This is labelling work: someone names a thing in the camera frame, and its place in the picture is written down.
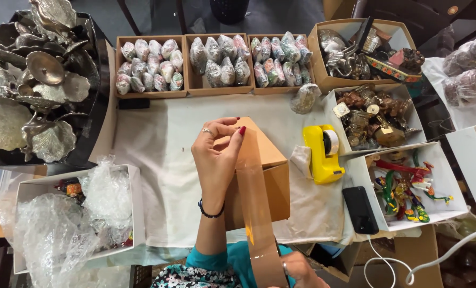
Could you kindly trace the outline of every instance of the smartphone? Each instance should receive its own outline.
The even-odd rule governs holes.
[[[355,232],[370,235],[378,233],[377,221],[364,187],[345,188],[343,189],[343,197]]]

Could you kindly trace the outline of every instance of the white tape roll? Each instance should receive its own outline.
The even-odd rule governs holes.
[[[329,139],[331,140],[331,150],[325,155],[336,154],[339,150],[339,138],[337,137],[336,132],[334,132],[333,130],[324,130],[324,134],[327,134]]]

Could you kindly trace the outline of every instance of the plastic-wrapped ornament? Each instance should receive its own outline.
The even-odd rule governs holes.
[[[206,70],[206,49],[199,37],[193,40],[190,47],[190,63],[197,75],[204,75]]]
[[[137,51],[137,57],[142,59],[142,61],[147,61],[147,56],[149,55],[149,45],[143,39],[135,41],[135,51]]]
[[[293,87],[295,86],[295,74],[293,73],[293,64],[291,62],[285,62],[283,64],[284,77],[286,78],[286,85]]]
[[[167,82],[165,82],[165,78],[162,75],[155,74],[153,75],[154,78],[154,86],[155,89],[158,91],[167,91]]]
[[[132,64],[130,62],[124,62],[119,70],[117,70],[117,74],[126,74],[128,76],[132,75]]]
[[[220,54],[220,46],[216,42],[215,38],[209,36],[206,40],[206,59],[211,60],[215,63],[220,63],[222,60]]]
[[[252,49],[252,59],[254,63],[261,62],[263,60],[263,53],[261,50],[261,42],[258,38],[254,37],[250,43],[250,49]]]
[[[229,87],[235,82],[235,68],[229,57],[225,57],[222,60],[222,65],[220,66],[220,81],[224,84],[224,87]]]
[[[277,71],[275,70],[272,58],[268,58],[265,61],[263,67],[265,68],[265,73],[267,73],[268,87],[273,87],[277,84],[277,81],[279,80],[279,75],[277,75]]]
[[[268,76],[265,72],[265,67],[263,67],[263,64],[259,62],[254,64],[254,76],[256,76],[256,83],[258,87],[265,88],[268,86]]]
[[[165,78],[165,82],[170,83],[174,74],[174,65],[170,61],[160,63],[160,74]]]
[[[160,72],[160,60],[157,56],[154,56],[151,53],[147,57],[147,72],[151,75],[155,75]]]
[[[237,34],[233,37],[233,42],[235,43],[238,56],[240,56],[243,60],[247,61],[247,59],[249,59],[250,57],[250,52],[243,38],[239,34]]]
[[[154,78],[147,72],[142,75],[142,84],[144,84],[145,92],[152,92],[155,89]]]
[[[293,75],[295,75],[295,86],[302,86],[302,72],[298,63],[293,64]]]
[[[280,62],[284,61],[284,51],[280,47],[280,40],[278,37],[272,38],[272,53],[275,59],[279,59]]]
[[[307,48],[307,40],[305,40],[305,37],[302,35],[297,36],[297,39],[295,39],[295,46],[300,51],[300,61],[304,64],[309,63],[313,53]]]
[[[174,41],[173,39],[165,41],[161,49],[163,59],[169,59],[171,53],[176,50],[179,50],[178,43],[176,43],[176,41]]]
[[[179,91],[183,87],[183,75],[179,72],[174,72],[171,80],[171,91]]]
[[[173,51],[169,61],[171,61],[172,65],[174,65],[176,72],[183,73],[183,53],[181,53],[181,51]]]
[[[132,78],[126,74],[117,74],[117,78],[115,80],[115,87],[117,88],[117,92],[120,95],[125,95],[130,91],[130,82]]]
[[[142,93],[145,91],[144,84],[142,83],[142,81],[140,81],[139,77],[133,76],[132,80],[130,81],[130,85],[132,86],[132,90],[135,92]]]
[[[235,84],[238,86],[247,85],[250,77],[250,67],[245,60],[241,57],[238,57],[235,64]]]
[[[305,66],[305,64],[299,64],[300,66],[300,74],[302,76],[302,83],[303,84],[309,84],[311,83],[311,73],[309,73],[309,70]]]
[[[133,58],[137,57],[137,51],[135,51],[135,45],[131,42],[126,42],[121,48],[122,55],[126,58],[126,61],[131,62]]]
[[[321,95],[321,91],[316,84],[305,84],[300,87],[296,96],[290,101],[290,108],[297,114],[307,114],[313,108],[316,98]]]
[[[222,75],[221,68],[213,60],[208,59],[208,62],[206,63],[206,72],[204,73],[204,75],[206,75],[206,79],[208,80],[209,86],[211,86],[212,88],[224,86],[220,79]]]
[[[270,42],[270,39],[268,39],[268,37],[263,37],[263,40],[261,40],[261,59],[263,61],[267,61],[267,59],[270,58],[271,53],[272,43]]]
[[[280,40],[280,47],[286,55],[286,60],[292,63],[297,63],[300,60],[300,50],[295,46],[295,38],[291,32],[286,32]]]
[[[139,58],[133,58],[132,60],[132,76],[141,78],[142,74],[147,72],[147,64],[146,62],[140,60]]]
[[[283,66],[281,65],[279,59],[276,59],[273,61],[273,67],[275,69],[275,72],[277,72],[277,83],[275,86],[282,86],[284,82],[286,81],[286,77],[284,76],[283,72]]]
[[[216,42],[219,44],[220,47],[221,59],[229,57],[231,62],[234,62],[238,49],[235,47],[233,39],[225,35],[220,35],[219,39],[217,39]]]
[[[162,45],[156,40],[149,41],[149,54],[157,57],[160,62],[163,61]]]

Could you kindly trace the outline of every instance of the wooden box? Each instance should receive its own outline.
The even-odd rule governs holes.
[[[185,71],[185,87],[187,87],[188,92],[192,96],[215,96],[215,95],[228,95],[228,94],[245,94],[252,91],[254,88],[254,67],[252,63],[252,56],[247,60],[247,64],[250,68],[250,77],[247,83],[247,86],[236,86],[236,87],[222,87],[222,88],[211,88],[209,86],[208,80],[204,75],[197,75],[192,68],[192,63],[190,62],[190,47],[192,46],[193,40],[197,37],[201,38],[203,45],[206,45],[206,40],[208,37],[213,37],[215,40],[219,38],[220,35],[225,35],[233,38],[235,35],[239,34],[242,36],[245,43],[247,43],[247,34],[245,33],[228,33],[228,34],[187,34],[185,35],[184,40],[184,51],[183,54],[185,57],[184,68]]]
[[[396,83],[391,79],[382,80],[353,80],[344,79],[339,77],[331,77],[327,73],[324,58],[320,50],[320,41],[318,39],[318,30],[331,29],[338,32],[347,41],[352,35],[354,35],[360,28],[360,25],[364,19],[340,19],[333,21],[325,21],[317,23],[309,34],[307,45],[309,50],[313,51],[311,57],[311,65],[315,71],[316,84],[320,88],[323,95],[329,93],[332,89],[361,86],[366,83],[379,84],[394,84]],[[391,48],[399,50],[401,48],[415,49],[414,41],[412,40],[410,33],[404,23],[386,21],[375,19],[373,26],[392,36],[389,40]]]
[[[307,41],[307,37],[305,36],[305,34],[293,34],[293,37],[296,38],[299,35],[304,36],[305,40]],[[254,39],[254,37],[258,38],[260,41],[263,39],[263,37],[268,37],[268,39],[270,39],[270,41],[272,41],[273,37],[278,37],[279,39],[282,39],[283,36],[284,36],[284,34],[255,34],[255,35],[249,35],[249,46],[252,43],[252,39]],[[318,52],[319,52],[319,50],[313,52],[313,55],[311,56],[311,58],[314,57],[314,55],[317,54]],[[314,79],[312,61],[308,63],[308,69],[309,69],[309,73],[311,74],[311,83],[316,83],[315,79]],[[255,81],[255,77],[254,77],[254,94],[256,94],[256,95],[297,93],[298,90],[300,89],[300,87],[301,86],[260,88],[260,87],[257,86],[257,83]]]
[[[166,36],[120,36],[117,37],[117,52],[115,54],[115,72],[117,75],[117,70],[121,67],[121,65],[126,62],[126,59],[121,53],[121,47],[124,45],[126,42],[131,42],[135,44],[135,41],[139,39],[144,39],[149,43],[151,40],[156,40],[158,43],[163,45],[165,41],[169,39],[173,39],[176,41],[178,44],[179,50],[183,53],[183,62],[188,59],[188,50],[185,50],[184,46],[184,37],[183,35],[166,35]],[[180,91],[153,91],[153,92],[142,92],[142,93],[137,93],[130,91],[129,93],[125,95],[120,95],[117,91],[115,92],[116,97],[122,98],[122,99],[130,99],[130,98],[150,98],[150,99],[161,99],[161,98],[183,98],[186,97],[186,84],[188,82],[188,78],[186,76],[185,72],[185,64],[183,64],[183,89]]]

